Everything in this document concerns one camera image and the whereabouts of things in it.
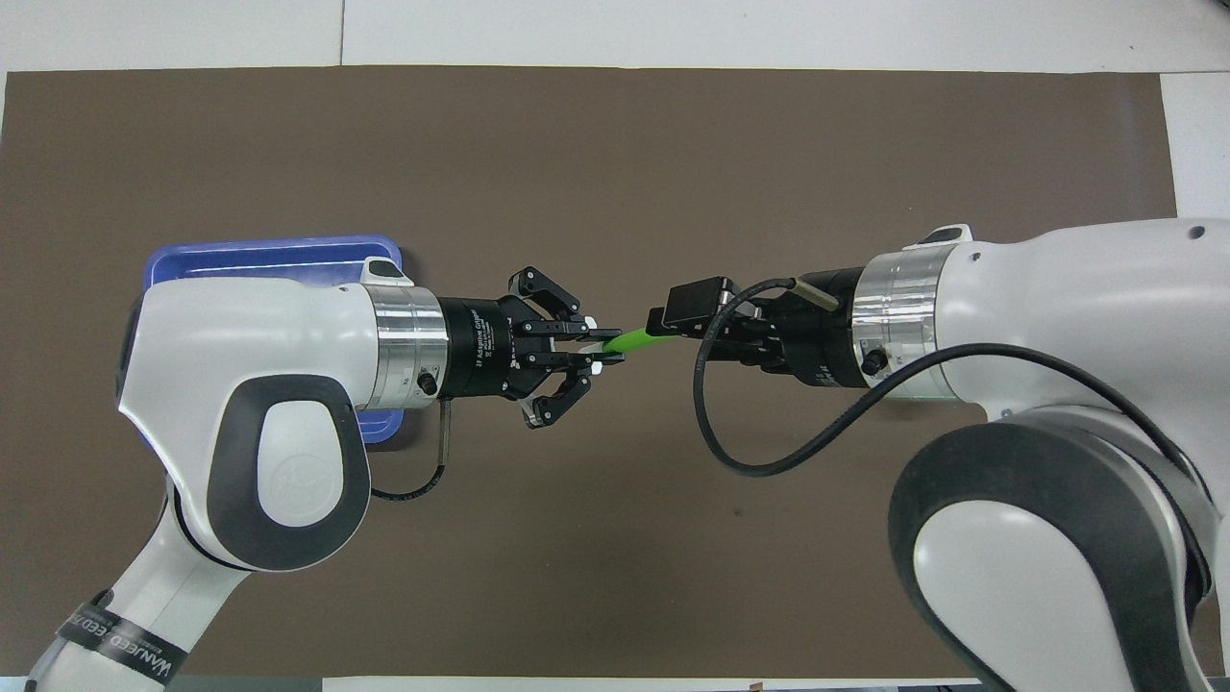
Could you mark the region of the brown table mat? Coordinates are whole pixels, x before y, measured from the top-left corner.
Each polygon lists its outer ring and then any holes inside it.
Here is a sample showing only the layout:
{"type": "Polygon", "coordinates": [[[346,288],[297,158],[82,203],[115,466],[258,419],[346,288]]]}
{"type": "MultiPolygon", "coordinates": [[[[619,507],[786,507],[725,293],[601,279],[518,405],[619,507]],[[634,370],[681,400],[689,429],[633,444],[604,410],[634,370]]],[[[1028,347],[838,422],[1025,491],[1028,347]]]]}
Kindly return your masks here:
{"type": "MultiPolygon", "coordinates": [[[[383,234],[446,295],[534,264],[601,327],[673,285],[1173,215],[1141,74],[299,68],[18,73],[0,139],[0,676],[144,545],[160,465],[114,407],[141,267],[180,242],[383,234]]],[[[979,408],[886,402],[772,479],[711,458],[696,345],[531,431],[455,404],[430,495],[250,576],[186,675],[961,678],[903,594],[903,465],[979,408]]]]}

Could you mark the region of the blue plastic tray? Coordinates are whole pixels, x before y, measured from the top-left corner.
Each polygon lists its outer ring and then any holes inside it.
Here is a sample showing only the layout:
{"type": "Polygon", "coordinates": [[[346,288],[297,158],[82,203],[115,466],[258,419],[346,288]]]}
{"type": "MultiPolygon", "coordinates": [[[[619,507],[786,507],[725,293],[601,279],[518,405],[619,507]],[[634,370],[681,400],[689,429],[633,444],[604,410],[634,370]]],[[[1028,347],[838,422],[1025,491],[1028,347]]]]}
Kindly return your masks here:
{"type": "Polygon", "coordinates": [[[371,258],[403,267],[383,235],[157,250],[145,268],[122,411],[167,457],[210,451],[229,390],[250,376],[335,379],[367,415],[379,360],[360,286],[371,258]]]}

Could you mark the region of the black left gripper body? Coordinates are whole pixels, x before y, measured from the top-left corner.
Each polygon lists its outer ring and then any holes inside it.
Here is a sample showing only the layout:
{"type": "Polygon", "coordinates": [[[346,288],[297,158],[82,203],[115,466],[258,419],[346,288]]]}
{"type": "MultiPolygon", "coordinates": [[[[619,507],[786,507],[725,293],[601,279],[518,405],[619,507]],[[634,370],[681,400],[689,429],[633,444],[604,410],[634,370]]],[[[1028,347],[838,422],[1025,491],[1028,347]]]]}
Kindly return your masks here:
{"type": "Polygon", "coordinates": [[[438,388],[442,398],[502,397],[513,369],[510,324],[528,320],[528,304],[514,295],[497,301],[438,297],[448,350],[438,388]]]}

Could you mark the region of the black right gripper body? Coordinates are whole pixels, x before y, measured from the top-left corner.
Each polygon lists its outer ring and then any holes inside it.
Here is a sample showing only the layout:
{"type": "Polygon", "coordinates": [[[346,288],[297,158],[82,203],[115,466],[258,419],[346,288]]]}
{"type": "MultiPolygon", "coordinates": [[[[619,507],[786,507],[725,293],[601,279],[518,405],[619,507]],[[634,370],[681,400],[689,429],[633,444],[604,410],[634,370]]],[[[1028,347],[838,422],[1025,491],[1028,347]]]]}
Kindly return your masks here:
{"type": "Polygon", "coordinates": [[[862,272],[862,267],[852,267],[804,273],[803,281],[838,297],[839,307],[834,311],[822,310],[788,293],[752,299],[774,331],[766,334],[755,355],[743,356],[740,363],[769,374],[791,374],[812,386],[865,388],[863,372],[851,343],[852,295],[862,272]]]}

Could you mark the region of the green pen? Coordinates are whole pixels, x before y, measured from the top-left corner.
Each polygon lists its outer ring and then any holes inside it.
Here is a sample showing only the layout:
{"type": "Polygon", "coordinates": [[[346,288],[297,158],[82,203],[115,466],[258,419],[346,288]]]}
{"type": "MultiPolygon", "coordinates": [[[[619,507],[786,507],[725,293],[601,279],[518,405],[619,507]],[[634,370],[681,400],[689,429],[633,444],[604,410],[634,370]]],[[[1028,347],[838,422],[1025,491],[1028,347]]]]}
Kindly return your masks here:
{"type": "Polygon", "coordinates": [[[629,352],[640,352],[651,345],[659,345],[676,340],[676,334],[649,334],[647,329],[633,329],[624,334],[615,336],[601,345],[601,354],[627,355],[629,352]]]}

